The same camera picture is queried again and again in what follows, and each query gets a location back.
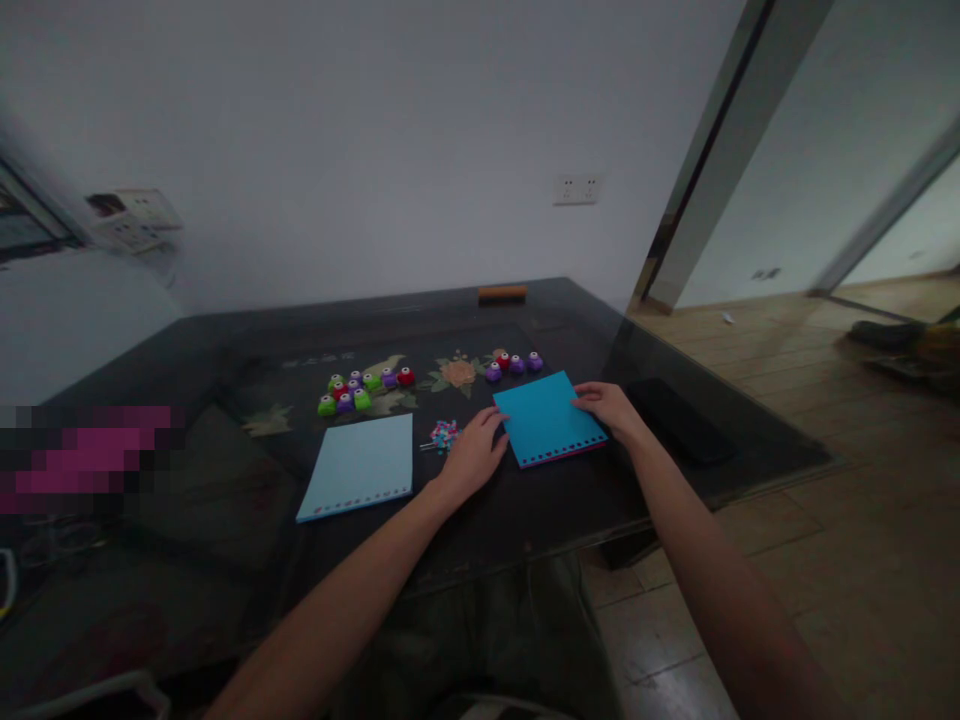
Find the electrical socket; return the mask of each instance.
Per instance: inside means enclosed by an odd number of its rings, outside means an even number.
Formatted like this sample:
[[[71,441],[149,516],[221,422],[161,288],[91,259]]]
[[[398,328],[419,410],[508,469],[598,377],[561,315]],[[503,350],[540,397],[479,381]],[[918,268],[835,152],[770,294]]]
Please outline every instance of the electrical socket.
[[[757,270],[751,277],[751,280],[772,280],[777,275],[781,273],[780,268],[773,268],[772,270]]]
[[[600,199],[603,175],[557,175],[553,181],[554,205],[593,205]]]
[[[149,225],[129,212],[111,215],[97,223],[94,229],[102,238],[130,255],[139,255],[163,244],[163,240]]]
[[[153,230],[179,230],[183,220],[159,190],[117,190],[127,211]]]

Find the left hand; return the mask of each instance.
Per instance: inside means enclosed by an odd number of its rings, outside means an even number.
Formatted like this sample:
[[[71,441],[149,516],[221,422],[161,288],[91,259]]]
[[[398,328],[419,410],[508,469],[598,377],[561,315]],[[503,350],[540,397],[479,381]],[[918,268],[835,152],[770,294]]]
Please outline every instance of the left hand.
[[[506,433],[493,445],[493,434],[509,415],[496,407],[481,410],[463,429],[450,449],[443,470],[431,485],[459,507],[482,488],[497,469],[507,451],[510,436]]]

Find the spiral notebook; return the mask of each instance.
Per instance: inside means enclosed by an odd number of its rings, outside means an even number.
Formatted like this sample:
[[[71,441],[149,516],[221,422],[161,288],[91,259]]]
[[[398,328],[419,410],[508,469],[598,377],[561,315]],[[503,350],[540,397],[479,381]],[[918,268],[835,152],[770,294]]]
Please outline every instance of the spiral notebook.
[[[330,428],[297,522],[409,495],[412,480],[413,415]]]
[[[600,447],[607,434],[590,413],[570,401],[577,396],[566,372],[494,393],[493,401],[510,416],[504,428],[520,469]]]

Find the table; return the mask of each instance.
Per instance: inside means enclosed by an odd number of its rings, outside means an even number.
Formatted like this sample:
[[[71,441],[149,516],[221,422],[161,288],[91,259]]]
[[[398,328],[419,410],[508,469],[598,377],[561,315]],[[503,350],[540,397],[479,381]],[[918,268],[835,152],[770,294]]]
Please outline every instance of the table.
[[[528,284],[522,305],[478,307],[476,289],[468,288],[186,318],[54,398],[60,405],[178,405],[188,429],[184,449],[158,464],[169,460],[175,471],[143,473],[139,494],[116,512],[55,520],[57,527],[93,522],[104,542],[53,552],[46,564],[23,571],[21,599],[0,625],[0,653],[18,657],[16,668],[0,670],[7,688],[0,706],[55,697],[130,665],[162,677],[231,657],[403,507],[408,500],[293,522],[331,422],[315,414],[318,385],[325,385],[317,378],[371,357],[404,354],[425,380],[437,358],[459,350],[479,359],[503,346],[536,349],[546,372],[566,370],[574,383],[662,378],[739,448],[713,467],[679,459],[713,508],[833,461],[819,442],[572,281]],[[436,420],[465,422],[505,387],[477,378],[470,398],[455,388],[417,391],[415,444]],[[258,401],[291,405],[294,432],[250,439],[240,424]],[[441,466],[436,454],[415,455],[414,490]],[[488,485],[438,533],[405,592],[650,527],[615,444],[524,471],[508,452]],[[4,518],[0,528],[14,547],[61,532],[18,518]]]

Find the hand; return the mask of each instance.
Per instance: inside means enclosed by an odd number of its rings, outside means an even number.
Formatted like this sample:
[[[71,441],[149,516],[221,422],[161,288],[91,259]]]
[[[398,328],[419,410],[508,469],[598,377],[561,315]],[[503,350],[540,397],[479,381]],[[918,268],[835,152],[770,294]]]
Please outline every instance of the hand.
[[[574,407],[596,415],[624,445],[653,436],[619,385],[590,382],[577,385],[574,390],[581,396],[570,401]]]
[[[454,441],[443,470],[430,483],[454,508],[482,488],[497,469],[510,436],[504,433],[493,445],[493,433],[500,423],[509,419],[496,407],[486,408],[476,414]]]

